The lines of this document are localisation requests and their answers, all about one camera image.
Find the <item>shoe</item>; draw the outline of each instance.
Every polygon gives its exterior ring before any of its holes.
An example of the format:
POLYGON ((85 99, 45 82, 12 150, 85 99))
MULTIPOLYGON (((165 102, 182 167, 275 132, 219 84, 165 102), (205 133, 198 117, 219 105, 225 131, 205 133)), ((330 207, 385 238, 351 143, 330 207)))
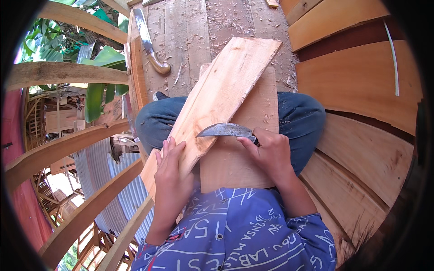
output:
POLYGON ((152 96, 152 99, 154 101, 159 101, 159 100, 163 100, 163 99, 167 99, 170 98, 169 96, 167 96, 166 94, 164 94, 161 91, 157 91, 156 93, 154 93, 154 95, 152 96))

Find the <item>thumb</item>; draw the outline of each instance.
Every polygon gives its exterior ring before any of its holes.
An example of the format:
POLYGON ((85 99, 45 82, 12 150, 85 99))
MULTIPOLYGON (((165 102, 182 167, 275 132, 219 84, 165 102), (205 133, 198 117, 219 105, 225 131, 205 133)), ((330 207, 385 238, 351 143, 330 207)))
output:
POLYGON ((237 141, 240 142, 246 148, 246 150, 250 153, 250 155, 253 158, 255 158, 255 159, 258 158, 259 147, 257 147, 255 144, 253 144, 253 142, 250 141, 250 139, 248 139, 246 137, 237 137, 237 141))

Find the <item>right hand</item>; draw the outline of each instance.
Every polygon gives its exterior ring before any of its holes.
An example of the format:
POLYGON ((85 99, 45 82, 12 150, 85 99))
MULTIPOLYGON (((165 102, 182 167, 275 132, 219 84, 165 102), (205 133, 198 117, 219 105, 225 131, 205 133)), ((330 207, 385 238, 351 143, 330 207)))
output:
POLYGON ((259 147, 246 137, 237 137, 237 141, 247 149, 252 159, 277 188, 286 185, 288 177, 294 175, 289 138, 259 127, 253 130, 253 134, 260 143, 259 147))

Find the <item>curved knife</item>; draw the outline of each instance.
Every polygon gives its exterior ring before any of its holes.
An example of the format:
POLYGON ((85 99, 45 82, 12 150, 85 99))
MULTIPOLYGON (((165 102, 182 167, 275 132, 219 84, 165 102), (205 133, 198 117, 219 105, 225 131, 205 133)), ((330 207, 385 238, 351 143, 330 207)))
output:
POLYGON ((247 127, 235 123, 216 123, 206 127, 196 137, 211 137, 211 136, 232 136, 232 137, 247 137, 256 146, 259 147, 258 139, 252 134, 252 130, 247 127))
POLYGON ((167 62, 160 62, 157 58, 157 54, 154 52, 154 47, 152 46, 151 36, 149 36, 148 26, 146 25, 145 16, 142 9, 133 9, 134 18, 136 19, 138 32, 140 33, 141 41, 145 47, 146 54, 148 55, 149 61, 155 70, 161 74, 168 73, 170 71, 170 65, 167 62))

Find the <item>person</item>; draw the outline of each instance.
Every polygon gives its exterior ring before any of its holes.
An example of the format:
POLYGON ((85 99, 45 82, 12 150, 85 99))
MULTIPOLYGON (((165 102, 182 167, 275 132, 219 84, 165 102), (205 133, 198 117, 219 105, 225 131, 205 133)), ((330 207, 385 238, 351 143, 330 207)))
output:
POLYGON ((326 113, 318 101, 278 92, 279 134, 255 128, 259 147, 237 138, 276 187, 222 187, 202 194, 192 173, 179 179, 178 160, 185 141, 168 138, 187 97, 156 95, 135 122, 145 150, 163 148, 163 156, 157 152, 149 157, 158 165, 154 220, 131 270, 335 269, 333 237, 297 178, 325 123, 326 113))

